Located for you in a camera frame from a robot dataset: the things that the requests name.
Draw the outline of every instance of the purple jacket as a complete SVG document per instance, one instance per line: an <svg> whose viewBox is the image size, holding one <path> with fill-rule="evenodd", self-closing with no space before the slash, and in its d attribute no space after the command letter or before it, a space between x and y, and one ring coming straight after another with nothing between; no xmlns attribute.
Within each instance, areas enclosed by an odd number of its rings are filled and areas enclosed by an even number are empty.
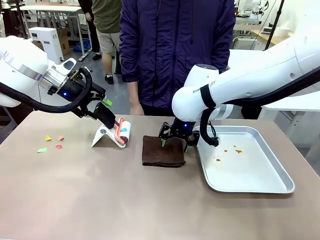
<svg viewBox="0 0 320 240"><path fill-rule="evenodd" d="M236 22L234 0L122 0L122 78L142 104L171 109L195 64L224 71Z"/></svg>

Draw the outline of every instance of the jacket sleeve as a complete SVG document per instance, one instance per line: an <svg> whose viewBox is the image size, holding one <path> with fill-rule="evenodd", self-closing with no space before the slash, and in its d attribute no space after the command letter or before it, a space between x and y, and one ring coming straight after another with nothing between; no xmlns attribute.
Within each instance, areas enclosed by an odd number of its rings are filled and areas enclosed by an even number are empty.
<svg viewBox="0 0 320 240"><path fill-rule="evenodd" d="M79 5L82 9L82 11L86 13L91 13L92 9L92 2L90 0L78 0Z"/></svg>
<svg viewBox="0 0 320 240"><path fill-rule="evenodd" d="M124 82L138 81L139 21L137 0L122 0L120 17L120 57Z"/></svg>
<svg viewBox="0 0 320 240"><path fill-rule="evenodd" d="M211 52L211 65L226 70L230 56L230 46L233 37L233 29L236 23L234 0L221 0L219 15L213 33L213 46Z"/></svg>

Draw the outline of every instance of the metal tray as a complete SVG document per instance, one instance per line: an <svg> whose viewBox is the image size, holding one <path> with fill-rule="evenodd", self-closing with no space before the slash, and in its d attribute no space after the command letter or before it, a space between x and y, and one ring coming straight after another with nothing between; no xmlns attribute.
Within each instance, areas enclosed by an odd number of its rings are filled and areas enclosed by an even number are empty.
<svg viewBox="0 0 320 240"><path fill-rule="evenodd" d="M197 145L204 176L211 188L228 193L294 192L291 177L256 129L249 126L215 126L214 129L219 137L218 147L208 145L202 137ZM213 137L210 126L207 131Z"/></svg>

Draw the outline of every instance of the folded towel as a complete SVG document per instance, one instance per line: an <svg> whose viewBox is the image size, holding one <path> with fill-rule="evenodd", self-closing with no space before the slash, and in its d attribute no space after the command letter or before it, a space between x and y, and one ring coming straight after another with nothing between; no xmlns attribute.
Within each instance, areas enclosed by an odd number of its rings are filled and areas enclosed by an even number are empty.
<svg viewBox="0 0 320 240"><path fill-rule="evenodd" d="M162 147L157 136L143 136L142 165L163 168L179 168L185 165L181 139L170 138Z"/></svg>

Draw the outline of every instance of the hand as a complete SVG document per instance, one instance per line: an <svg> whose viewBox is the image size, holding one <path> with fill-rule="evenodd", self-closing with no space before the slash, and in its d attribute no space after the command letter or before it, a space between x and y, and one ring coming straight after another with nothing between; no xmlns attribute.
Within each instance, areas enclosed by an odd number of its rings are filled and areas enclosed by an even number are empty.
<svg viewBox="0 0 320 240"><path fill-rule="evenodd" d="M91 18L91 15L90 15L89 12L87 12L87 13L85 14L85 19L86 19L88 22L91 22L91 21L92 21L92 18Z"/></svg>
<svg viewBox="0 0 320 240"><path fill-rule="evenodd" d="M141 116L145 115L144 110L139 102L135 104L131 104L130 114L141 115Z"/></svg>

